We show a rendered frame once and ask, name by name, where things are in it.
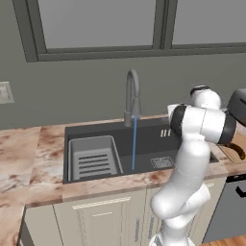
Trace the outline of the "grey slotted sink basket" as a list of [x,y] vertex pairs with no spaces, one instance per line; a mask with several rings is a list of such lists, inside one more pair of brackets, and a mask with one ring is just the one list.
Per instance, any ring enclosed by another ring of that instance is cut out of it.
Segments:
[[68,142],[68,180],[120,175],[122,165],[111,135],[71,139]]

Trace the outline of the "pale grey wall outlet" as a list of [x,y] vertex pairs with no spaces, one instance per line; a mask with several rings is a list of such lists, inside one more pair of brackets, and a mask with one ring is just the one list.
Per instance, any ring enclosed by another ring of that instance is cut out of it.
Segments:
[[9,82],[0,82],[0,104],[13,103],[13,95]]

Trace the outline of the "dark grey rounded appliance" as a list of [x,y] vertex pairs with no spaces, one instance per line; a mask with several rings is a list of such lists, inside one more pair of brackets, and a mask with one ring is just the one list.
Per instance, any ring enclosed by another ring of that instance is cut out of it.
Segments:
[[227,110],[241,125],[246,127],[246,88],[239,88],[234,91]]

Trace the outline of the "grey arched sink faucet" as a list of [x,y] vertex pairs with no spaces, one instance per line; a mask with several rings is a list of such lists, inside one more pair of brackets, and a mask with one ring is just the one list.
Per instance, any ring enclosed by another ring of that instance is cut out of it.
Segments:
[[124,125],[130,127],[132,125],[132,118],[137,119],[141,116],[140,105],[140,84],[137,73],[134,69],[130,69],[127,74],[126,83],[126,108],[124,111]]

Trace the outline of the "grey dishwasher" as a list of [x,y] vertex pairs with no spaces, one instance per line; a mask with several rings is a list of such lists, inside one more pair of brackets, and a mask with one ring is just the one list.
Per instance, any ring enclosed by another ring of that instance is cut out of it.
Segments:
[[246,234],[246,197],[239,197],[235,191],[237,186],[246,191],[246,174],[227,178],[204,243]]

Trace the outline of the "grey square sink drain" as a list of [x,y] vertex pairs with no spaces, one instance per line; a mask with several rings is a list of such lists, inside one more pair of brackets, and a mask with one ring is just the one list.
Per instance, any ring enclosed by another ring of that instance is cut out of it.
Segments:
[[154,169],[171,168],[174,165],[170,157],[151,159],[151,164]]

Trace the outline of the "dark grey sink basin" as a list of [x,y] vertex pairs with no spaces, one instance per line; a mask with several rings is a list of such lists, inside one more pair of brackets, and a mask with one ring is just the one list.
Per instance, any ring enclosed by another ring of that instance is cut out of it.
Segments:
[[[134,124],[126,127],[122,122],[67,127],[64,130],[63,181],[66,184],[120,177],[170,168],[154,169],[151,159],[170,157],[173,162],[181,146],[181,139],[169,128],[166,118],[137,121],[135,170],[132,170]],[[83,181],[68,180],[68,142],[71,139],[111,135],[114,138],[123,173],[120,175],[92,177]]]

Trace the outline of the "grey framed window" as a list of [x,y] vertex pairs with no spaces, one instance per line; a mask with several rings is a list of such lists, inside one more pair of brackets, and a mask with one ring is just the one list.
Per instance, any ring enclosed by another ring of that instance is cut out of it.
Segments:
[[246,41],[174,44],[178,0],[156,0],[151,45],[48,48],[37,0],[12,0],[26,62],[150,58],[246,53]]

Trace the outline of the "wooden cutting board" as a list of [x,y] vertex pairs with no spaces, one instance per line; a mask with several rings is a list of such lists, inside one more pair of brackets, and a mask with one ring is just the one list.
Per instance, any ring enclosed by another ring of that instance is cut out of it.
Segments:
[[246,127],[237,123],[234,138],[232,143],[240,148],[239,151],[235,149],[220,145],[221,151],[234,163],[241,163],[246,161]]

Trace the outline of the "blue water stream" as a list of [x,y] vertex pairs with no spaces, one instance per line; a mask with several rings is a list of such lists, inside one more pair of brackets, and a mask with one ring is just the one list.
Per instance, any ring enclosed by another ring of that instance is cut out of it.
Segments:
[[133,158],[132,158],[132,170],[133,171],[135,170],[136,129],[137,129],[137,116],[135,115],[134,135],[133,135]]

